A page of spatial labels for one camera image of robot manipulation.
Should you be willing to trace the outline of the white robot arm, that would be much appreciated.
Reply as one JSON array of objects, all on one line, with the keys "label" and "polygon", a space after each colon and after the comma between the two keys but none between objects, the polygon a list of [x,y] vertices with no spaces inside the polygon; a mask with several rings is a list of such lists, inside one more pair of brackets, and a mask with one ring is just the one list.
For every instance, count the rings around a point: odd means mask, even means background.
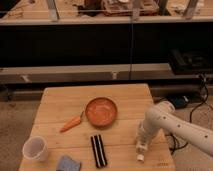
[{"label": "white robot arm", "polygon": [[138,159],[144,160],[144,152],[160,129],[178,135],[204,153],[213,157],[213,131],[183,121],[173,115],[175,107],[163,101],[148,108],[139,123],[136,136]]}]

